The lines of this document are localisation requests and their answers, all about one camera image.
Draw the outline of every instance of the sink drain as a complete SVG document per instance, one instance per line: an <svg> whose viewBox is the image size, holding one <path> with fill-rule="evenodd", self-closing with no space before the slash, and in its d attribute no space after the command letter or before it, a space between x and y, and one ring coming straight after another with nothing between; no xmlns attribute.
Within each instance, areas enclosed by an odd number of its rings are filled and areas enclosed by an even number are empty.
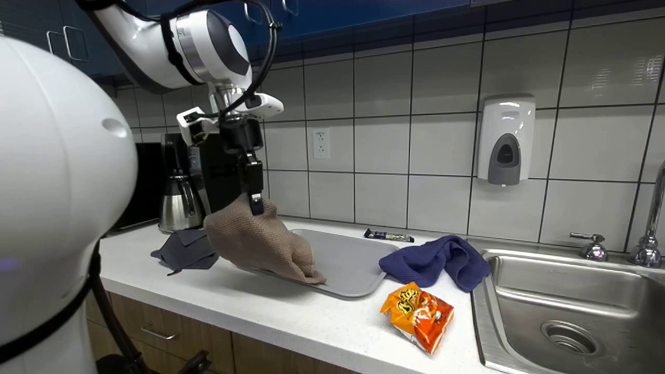
<svg viewBox="0 0 665 374"><path fill-rule="evenodd" d="M571 323L551 321L542 324L542 334L551 343L580 355L596 355L600 351L600 345L590 337L590 333Z"/></svg>

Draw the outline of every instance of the snack bag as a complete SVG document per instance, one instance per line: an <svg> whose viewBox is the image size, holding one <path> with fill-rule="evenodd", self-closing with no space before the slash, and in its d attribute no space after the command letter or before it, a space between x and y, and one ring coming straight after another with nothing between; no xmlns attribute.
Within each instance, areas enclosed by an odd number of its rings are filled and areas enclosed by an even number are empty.
<svg viewBox="0 0 665 374"><path fill-rule="evenodd" d="M422 291L416 282L394 291L381 313L389 315L390 324L426 353L439 348L453 318L453 305Z"/></svg>

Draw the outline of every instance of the electrical outlet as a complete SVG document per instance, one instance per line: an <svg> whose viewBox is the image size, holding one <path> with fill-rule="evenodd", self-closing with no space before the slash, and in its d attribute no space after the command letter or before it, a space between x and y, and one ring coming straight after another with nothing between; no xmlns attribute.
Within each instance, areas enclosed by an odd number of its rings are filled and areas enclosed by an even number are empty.
<svg viewBox="0 0 665 374"><path fill-rule="evenodd" d="M314 158L330 158L330 129L317 129L311 147Z"/></svg>

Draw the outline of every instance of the soap dispenser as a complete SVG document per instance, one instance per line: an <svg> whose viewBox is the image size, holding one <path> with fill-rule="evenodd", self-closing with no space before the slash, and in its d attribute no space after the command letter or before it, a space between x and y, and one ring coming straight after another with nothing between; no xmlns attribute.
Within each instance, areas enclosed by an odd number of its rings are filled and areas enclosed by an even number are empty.
<svg viewBox="0 0 665 374"><path fill-rule="evenodd" d="M532 167L537 102L532 96L484 102L481 122L478 180L518 186Z"/></svg>

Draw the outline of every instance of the tan cloth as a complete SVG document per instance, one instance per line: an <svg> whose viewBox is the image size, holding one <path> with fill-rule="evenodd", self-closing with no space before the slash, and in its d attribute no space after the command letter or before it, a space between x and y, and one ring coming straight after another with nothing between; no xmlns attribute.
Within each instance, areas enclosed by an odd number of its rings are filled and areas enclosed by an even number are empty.
<svg viewBox="0 0 665 374"><path fill-rule="evenodd" d="M288 232L271 202L265 199L265 206L265 215L251 216L244 194L224 210L211 215L204 223L211 246L250 272L271 271L298 282L325 282L314 269L310 244Z"/></svg>

